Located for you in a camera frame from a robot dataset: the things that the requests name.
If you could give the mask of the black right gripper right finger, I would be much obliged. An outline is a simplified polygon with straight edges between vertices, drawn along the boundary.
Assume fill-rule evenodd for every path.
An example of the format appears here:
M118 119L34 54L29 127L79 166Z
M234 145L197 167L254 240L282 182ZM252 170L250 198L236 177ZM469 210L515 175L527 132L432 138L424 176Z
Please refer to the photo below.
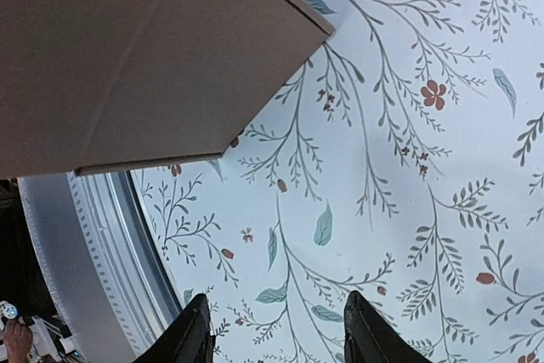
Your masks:
M344 330L344 358L348 363L430 363L358 291L348 295Z

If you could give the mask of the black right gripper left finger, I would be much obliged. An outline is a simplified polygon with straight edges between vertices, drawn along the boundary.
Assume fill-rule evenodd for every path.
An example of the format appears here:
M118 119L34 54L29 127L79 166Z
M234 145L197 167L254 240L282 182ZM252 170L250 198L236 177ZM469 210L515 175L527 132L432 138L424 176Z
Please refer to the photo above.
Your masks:
M199 293L133 363L212 363L214 349L208 299Z

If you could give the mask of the brown cardboard box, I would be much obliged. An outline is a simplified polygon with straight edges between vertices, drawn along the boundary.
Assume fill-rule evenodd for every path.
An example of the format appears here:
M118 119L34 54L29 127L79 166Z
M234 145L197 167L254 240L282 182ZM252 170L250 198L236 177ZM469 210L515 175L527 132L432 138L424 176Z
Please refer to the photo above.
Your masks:
M1 174L221 156L333 31L306 0L1 0Z

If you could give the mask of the operator left hand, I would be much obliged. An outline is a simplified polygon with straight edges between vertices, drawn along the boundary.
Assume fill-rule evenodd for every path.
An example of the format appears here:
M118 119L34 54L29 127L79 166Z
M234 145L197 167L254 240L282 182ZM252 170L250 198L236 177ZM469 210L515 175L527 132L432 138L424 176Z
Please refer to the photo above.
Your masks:
M4 344L8 363L26 363L31 351L33 335L31 330L17 320L9 320L4 330Z

